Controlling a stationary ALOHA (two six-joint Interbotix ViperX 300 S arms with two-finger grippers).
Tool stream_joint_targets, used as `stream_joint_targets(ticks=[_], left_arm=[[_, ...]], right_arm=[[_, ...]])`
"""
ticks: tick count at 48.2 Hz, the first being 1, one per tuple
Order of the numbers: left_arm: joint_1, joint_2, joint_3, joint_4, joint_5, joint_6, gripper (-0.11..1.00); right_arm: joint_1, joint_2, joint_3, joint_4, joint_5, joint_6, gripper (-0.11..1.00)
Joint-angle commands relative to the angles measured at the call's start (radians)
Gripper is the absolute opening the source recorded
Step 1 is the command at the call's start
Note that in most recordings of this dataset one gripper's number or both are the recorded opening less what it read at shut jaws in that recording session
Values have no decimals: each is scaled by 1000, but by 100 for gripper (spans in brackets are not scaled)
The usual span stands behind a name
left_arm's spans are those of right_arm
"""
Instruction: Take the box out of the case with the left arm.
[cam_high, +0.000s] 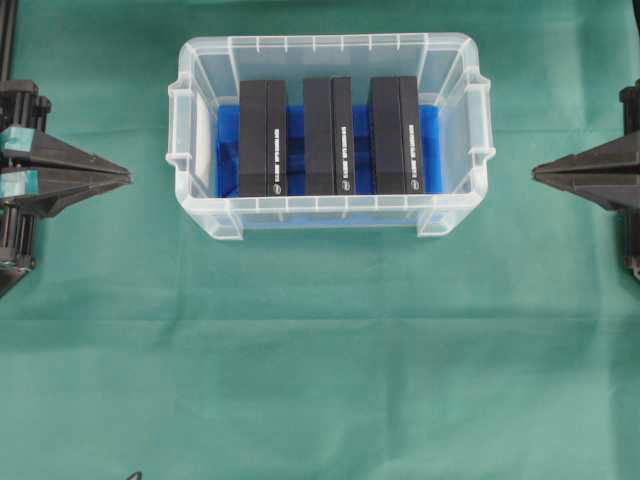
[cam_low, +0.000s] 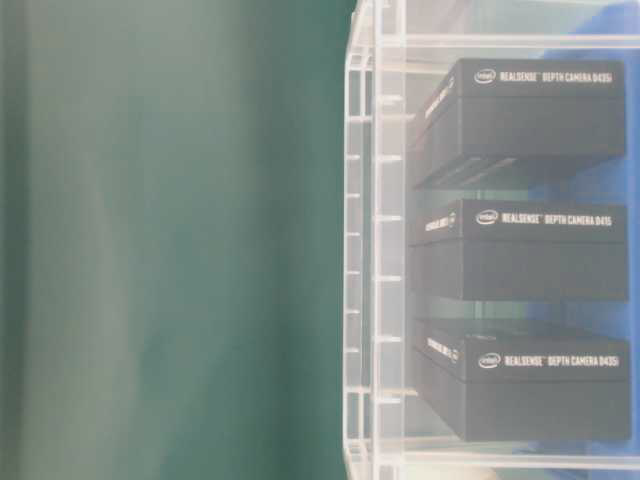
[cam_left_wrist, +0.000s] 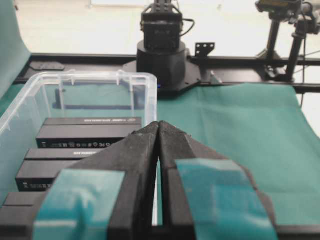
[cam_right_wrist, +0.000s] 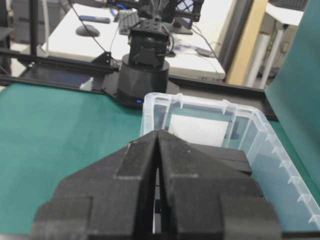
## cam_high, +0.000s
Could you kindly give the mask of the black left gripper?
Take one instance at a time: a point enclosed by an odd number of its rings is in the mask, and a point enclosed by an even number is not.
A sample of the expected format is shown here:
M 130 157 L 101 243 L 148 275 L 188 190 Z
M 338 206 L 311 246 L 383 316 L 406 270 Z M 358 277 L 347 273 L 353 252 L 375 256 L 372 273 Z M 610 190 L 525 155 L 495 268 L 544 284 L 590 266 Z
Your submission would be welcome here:
M 51 108 L 32 80 L 1 82 L 1 168 L 58 168 L 1 173 L 1 269 L 12 273 L 35 266 L 34 216 L 55 217 L 71 205 L 131 183 L 126 168 L 44 133 Z

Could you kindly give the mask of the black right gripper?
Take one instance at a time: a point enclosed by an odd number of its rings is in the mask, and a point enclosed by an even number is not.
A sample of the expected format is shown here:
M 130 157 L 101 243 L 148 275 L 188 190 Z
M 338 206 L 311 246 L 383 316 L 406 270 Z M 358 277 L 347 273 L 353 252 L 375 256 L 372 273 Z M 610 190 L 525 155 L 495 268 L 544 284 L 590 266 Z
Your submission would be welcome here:
M 639 81 L 619 92 L 624 136 L 577 154 L 544 163 L 532 170 L 535 181 L 569 192 L 605 210 L 624 213 L 624 265 L 639 274 L 639 176 L 541 175 L 617 174 L 639 172 Z

